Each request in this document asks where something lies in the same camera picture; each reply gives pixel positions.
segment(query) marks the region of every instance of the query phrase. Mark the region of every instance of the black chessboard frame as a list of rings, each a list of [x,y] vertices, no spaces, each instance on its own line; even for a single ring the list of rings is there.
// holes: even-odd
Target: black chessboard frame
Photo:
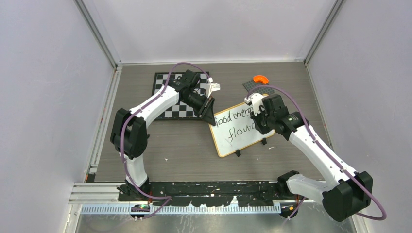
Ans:
[[[173,72],[170,76],[170,80],[179,78],[183,74],[184,72]],[[205,95],[206,89],[204,88],[204,85],[207,84],[207,76],[202,72],[196,72],[196,74],[200,74],[200,82],[196,85],[195,91],[201,95]],[[160,90],[162,85],[166,83],[167,75],[167,72],[154,74],[152,95]],[[179,102],[160,114],[156,120],[200,120],[200,118],[195,116],[193,108],[183,102]]]

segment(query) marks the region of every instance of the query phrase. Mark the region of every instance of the whiteboard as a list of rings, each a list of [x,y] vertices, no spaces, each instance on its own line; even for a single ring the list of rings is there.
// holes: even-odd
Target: whiteboard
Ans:
[[[261,135],[250,118],[252,106],[240,103],[215,114],[216,126],[209,125],[219,157],[225,157],[248,147],[275,131]]]

